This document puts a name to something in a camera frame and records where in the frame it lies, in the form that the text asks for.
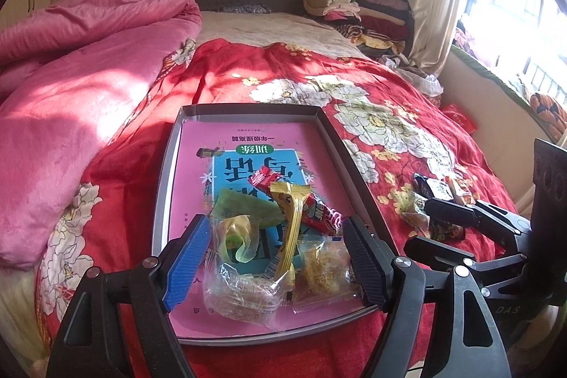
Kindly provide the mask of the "red floral bedspread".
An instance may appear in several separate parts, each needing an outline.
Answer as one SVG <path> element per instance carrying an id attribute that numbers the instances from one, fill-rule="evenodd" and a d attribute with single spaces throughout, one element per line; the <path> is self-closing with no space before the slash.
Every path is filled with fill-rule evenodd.
<path id="1" fill-rule="evenodd" d="M 192 103 L 321 107 L 358 166 L 397 247 L 412 235 L 401 215 L 415 174 L 455 176 L 473 198 L 513 210 L 473 138 L 387 67 L 294 45 L 223 39 L 190 64 L 169 62 L 148 96 L 81 178 L 38 270 L 40 337 L 52 343 L 85 271 L 131 268 L 150 251 L 158 173 L 179 109 Z"/>

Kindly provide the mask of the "white plastic bag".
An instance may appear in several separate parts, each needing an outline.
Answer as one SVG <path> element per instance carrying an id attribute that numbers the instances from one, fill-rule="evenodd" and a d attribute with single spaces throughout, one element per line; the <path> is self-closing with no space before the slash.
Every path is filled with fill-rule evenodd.
<path id="1" fill-rule="evenodd" d="M 443 86 L 435 75 L 428 74 L 403 54 L 384 55 L 378 62 L 398 74 L 424 96 L 441 97 Z"/>

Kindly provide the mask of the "dark blue Oreo packet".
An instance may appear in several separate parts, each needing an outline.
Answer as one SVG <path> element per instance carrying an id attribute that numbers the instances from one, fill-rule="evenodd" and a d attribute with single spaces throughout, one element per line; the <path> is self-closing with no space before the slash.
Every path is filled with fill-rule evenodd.
<path id="1" fill-rule="evenodd" d="M 413 175 L 415 192 L 421 197 L 432 199 L 434 197 L 434 193 L 431 186 L 429 186 L 428 180 L 429 178 L 427 176 L 422 176 L 420 174 Z"/>

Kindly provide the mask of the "clear round cookie packet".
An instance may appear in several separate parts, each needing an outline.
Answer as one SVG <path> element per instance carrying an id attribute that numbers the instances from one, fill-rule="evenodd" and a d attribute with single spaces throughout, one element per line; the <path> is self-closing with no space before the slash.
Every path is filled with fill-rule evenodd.
<path id="1" fill-rule="evenodd" d="M 222 317 L 271 328 L 293 282 L 288 271 L 266 278 L 212 260 L 204 269 L 203 297 L 207 309 Z"/>

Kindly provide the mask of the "clear meat floss cake packet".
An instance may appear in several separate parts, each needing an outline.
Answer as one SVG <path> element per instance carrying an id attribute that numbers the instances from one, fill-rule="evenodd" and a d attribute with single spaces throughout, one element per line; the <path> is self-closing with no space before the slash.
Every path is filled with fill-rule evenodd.
<path id="1" fill-rule="evenodd" d="M 341 236 L 305 235 L 297 249 L 301 267 L 291 296 L 295 314 L 358 297 L 359 285 Z"/>

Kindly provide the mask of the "green white snack packet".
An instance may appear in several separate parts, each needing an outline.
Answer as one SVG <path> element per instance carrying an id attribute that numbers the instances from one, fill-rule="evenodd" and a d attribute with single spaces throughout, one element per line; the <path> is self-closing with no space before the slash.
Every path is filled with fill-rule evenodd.
<path id="1" fill-rule="evenodd" d="M 217 253 L 224 262 L 239 264 L 256 257 L 263 229 L 285 220 L 275 202 L 229 188 L 220 190 L 209 217 Z"/>

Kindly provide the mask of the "clear small pastry packet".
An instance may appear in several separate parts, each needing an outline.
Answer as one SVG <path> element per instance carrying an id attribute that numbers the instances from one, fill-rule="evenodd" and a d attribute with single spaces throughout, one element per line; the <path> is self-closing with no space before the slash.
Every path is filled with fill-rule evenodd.
<path id="1" fill-rule="evenodd" d="M 426 199 L 412 190 L 400 190 L 395 199 L 395 208 L 403 221 L 412 228 L 409 236 L 430 238 L 430 216 L 425 212 Z"/>

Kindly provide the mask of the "red envelope packet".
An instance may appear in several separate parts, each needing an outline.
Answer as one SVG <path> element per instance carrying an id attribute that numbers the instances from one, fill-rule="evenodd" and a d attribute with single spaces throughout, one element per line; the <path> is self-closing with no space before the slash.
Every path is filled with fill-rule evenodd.
<path id="1" fill-rule="evenodd" d="M 476 124 L 455 103 L 450 103 L 449 105 L 442 107 L 441 111 L 446 117 L 460 126 L 469 135 L 472 135 L 478 129 Z"/>

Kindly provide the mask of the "gold candy bar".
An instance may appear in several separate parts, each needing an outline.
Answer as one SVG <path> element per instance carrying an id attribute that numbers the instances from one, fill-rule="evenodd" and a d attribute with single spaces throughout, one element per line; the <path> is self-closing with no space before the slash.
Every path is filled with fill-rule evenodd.
<path id="1" fill-rule="evenodd" d="M 310 187 L 285 181 L 272 182 L 269 188 L 272 199 L 285 217 L 282 245 L 268 265 L 266 274 L 281 285 L 285 291 L 292 291 L 295 285 L 293 258 L 297 248 L 305 202 L 310 195 Z"/>

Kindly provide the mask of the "dark green snack packet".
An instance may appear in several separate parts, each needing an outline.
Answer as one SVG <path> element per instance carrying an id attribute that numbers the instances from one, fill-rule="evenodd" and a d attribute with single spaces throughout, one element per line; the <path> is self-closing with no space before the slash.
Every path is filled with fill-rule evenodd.
<path id="1" fill-rule="evenodd" d="M 460 225 L 454 225 L 436 218 L 430 217 L 429 233 L 432 240 L 445 241 L 462 241 L 465 239 L 465 228 Z"/>

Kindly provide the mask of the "stack of folded clothes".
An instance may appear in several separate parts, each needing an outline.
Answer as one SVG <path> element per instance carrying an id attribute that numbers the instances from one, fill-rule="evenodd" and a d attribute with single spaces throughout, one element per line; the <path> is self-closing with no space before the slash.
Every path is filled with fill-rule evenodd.
<path id="1" fill-rule="evenodd" d="M 414 38 L 409 0 L 303 0 L 305 13 L 377 60 L 407 55 Z"/>

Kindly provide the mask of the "pink quilt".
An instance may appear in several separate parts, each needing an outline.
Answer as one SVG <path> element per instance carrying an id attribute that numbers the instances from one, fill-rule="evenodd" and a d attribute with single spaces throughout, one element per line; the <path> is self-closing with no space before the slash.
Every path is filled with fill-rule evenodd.
<path id="1" fill-rule="evenodd" d="M 2 32 L 3 266 L 35 266 L 90 161 L 201 28 L 195 0 L 61 0 Z"/>

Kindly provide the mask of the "orange patterned cushion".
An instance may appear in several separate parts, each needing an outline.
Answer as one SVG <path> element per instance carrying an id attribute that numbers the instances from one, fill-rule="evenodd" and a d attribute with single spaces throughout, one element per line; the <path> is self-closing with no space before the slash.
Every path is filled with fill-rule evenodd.
<path id="1" fill-rule="evenodd" d="M 538 92 L 529 97 L 529 105 L 552 140 L 558 142 L 566 130 L 566 111 L 554 98 Z"/>

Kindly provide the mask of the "orange cracker packet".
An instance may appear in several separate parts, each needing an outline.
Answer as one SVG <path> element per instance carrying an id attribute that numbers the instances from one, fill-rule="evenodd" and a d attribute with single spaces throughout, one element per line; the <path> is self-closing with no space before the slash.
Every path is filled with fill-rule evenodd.
<path id="1" fill-rule="evenodd" d="M 473 193 L 462 179 L 446 176 L 445 182 L 451 190 L 455 203 L 460 205 L 474 205 L 476 203 Z"/>

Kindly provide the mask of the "red lollipop candy packet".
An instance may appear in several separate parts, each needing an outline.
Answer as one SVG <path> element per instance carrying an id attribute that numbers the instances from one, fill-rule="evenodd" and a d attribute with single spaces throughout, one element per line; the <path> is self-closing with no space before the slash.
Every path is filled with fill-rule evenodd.
<path id="1" fill-rule="evenodd" d="M 262 166 L 251 176 L 248 182 L 265 195 L 271 197 L 270 185 L 272 183 L 284 183 L 284 177 Z M 329 207 L 315 192 L 309 192 L 305 200 L 302 223 L 322 234 L 339 236 L 342 234 L 342 215 L 332 207 Z"/>

